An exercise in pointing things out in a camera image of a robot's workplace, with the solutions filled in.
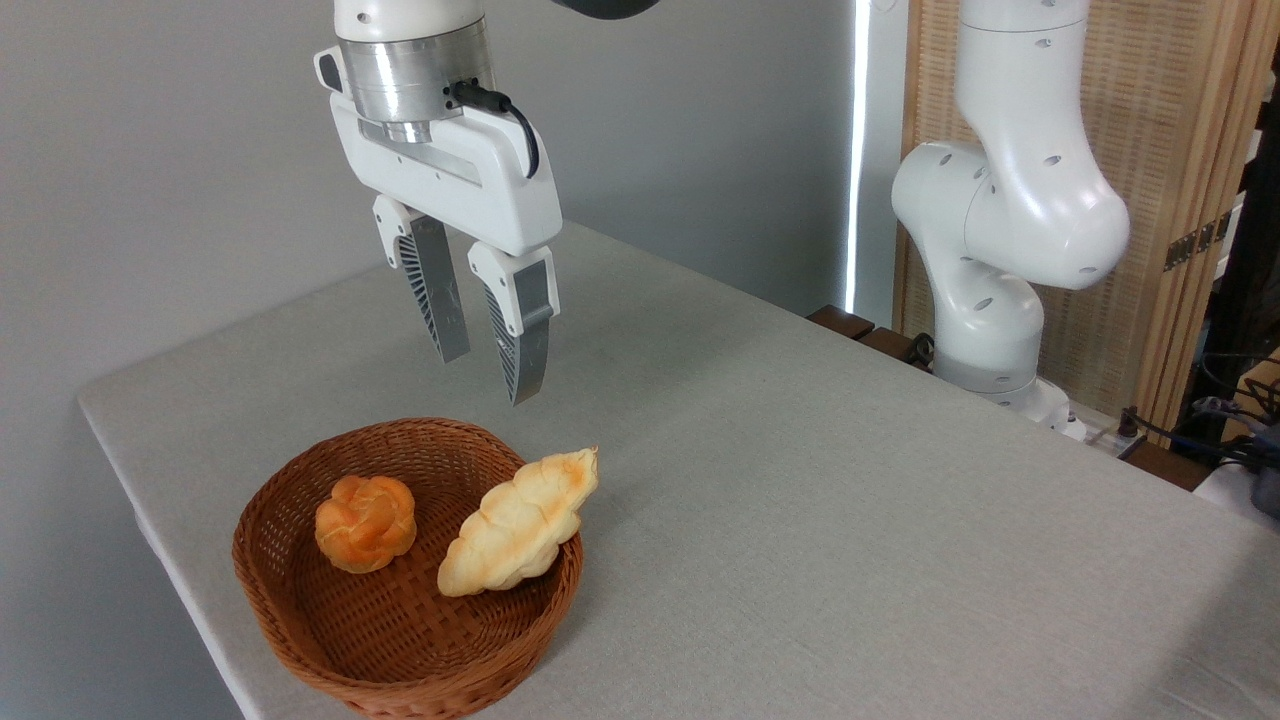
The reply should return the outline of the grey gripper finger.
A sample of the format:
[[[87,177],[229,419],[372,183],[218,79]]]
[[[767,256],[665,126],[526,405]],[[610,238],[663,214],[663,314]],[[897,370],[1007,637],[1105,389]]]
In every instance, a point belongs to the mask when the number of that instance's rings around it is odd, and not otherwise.
[[[477,241],[468,265],[485,287],[509,401],[518,405],[540,391],[547,372],[550,319],[559,314],[554,258],[547,246],[516,258]]]
[[[372,204],[387,264],[404,273],[443,363],[470,351],[445,225],[388,195]]]

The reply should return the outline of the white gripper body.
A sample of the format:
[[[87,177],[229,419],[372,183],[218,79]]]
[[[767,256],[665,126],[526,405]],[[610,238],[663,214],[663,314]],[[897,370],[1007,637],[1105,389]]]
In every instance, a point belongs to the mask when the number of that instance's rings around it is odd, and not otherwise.
[[[428,124],[425,143],[396,142],[361,117],[351,99],[338,47],[315,56],[347,161],[369,188],[447,225],[521,256],[563,227],[549,158],[529,172],[524,127],[508,114],[477,108]]]

